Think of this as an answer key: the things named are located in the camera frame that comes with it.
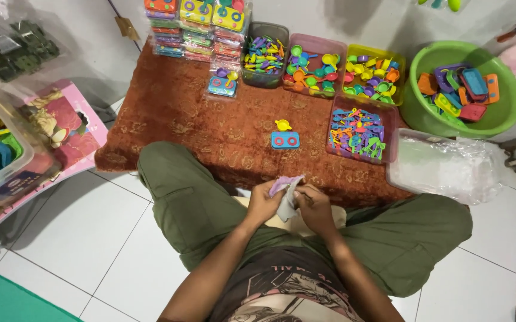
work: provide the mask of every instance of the brown t-shirt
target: brown t-shirt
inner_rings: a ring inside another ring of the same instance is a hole
[[[338,275],[304,247],[253,256],[223,290],[209,322],[358,321]]]

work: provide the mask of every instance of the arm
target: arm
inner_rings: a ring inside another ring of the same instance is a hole
[[[162,311],[159,322],[199,322],[208,317],[238,266],[250,238],[274,216],[280,206],[285,191],[278,192],[273,198],[268,195],[274,182],[272,180],[252,189],[242,223],[187,276]]]
[[[305,224],[324,240],[361,318],[367,322],[404,322],[335,227],[329,197],[311,185],[297,187],[294,197]]]

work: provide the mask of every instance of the white tile floor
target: white tile floor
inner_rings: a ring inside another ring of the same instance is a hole
[[[495,201],[471,207],[473,237],[436,265],[420,292],[393,299],[407,322],[514,321],[510,177]],[[15,242],[0,251],[0,274],[85,322],[155,321],[187,272],[151,208],[137,177],[85,171],[1,225]]]

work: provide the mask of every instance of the green mat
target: green mat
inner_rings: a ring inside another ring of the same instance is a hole
[[[0,322],[82,322],[27,289],[0,276]]]

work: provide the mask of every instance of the gray plastic container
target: gray plastic container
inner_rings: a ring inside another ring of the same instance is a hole
[[[282,83],[282,76],[286,70],[286,64],[288,63],[288,55],[290,54],[290,49],[288,45],[290,44],[290,31],[288,28],[276,24],[270,24],[269,22],[251,22],[248,28],[248,36],[252,39],[256,37],[269,36],[273,40],[280,40],[280,42],[284,45],[284,66],[280,70],[278,75],[269,75],[264,73],[257,73],[251,70],[247,70],[244,68],[244,56],[248,54],[248,41],[244,44],[244,48],[242,49],[242,55],[240,60],[240,65],[242,68],[242,81],[246,85],[274,89],[280,86]]]

